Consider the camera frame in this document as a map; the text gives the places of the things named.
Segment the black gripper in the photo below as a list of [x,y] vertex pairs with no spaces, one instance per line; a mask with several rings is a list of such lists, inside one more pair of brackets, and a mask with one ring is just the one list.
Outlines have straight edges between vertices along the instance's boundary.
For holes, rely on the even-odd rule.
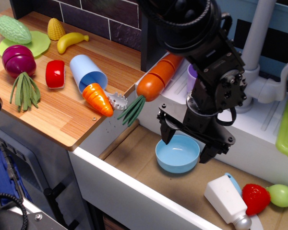
[[217,154],[226,154],[236,139],[216,121],[216,114],[199,115],[194,105],[192,99],[186,105],[162,103],[157,116],[161,137],[167,145],[178,130],[204,143],[199,163],[207,163]]

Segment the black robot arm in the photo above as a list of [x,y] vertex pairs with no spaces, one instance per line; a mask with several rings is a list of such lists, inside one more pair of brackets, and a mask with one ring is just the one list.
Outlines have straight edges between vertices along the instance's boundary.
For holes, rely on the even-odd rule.
[[162,104],[158,119],[161,136],[168,144],[177,130],[205,144],[200,163],[227,153],[235,138],[227,131],[232,121],[218,119],[246,100],[244,62],[228,39],[230,14],[214,0],[141,0],[142,13],[155,24],[161,46],[189,61],[198,77],[186,104]]

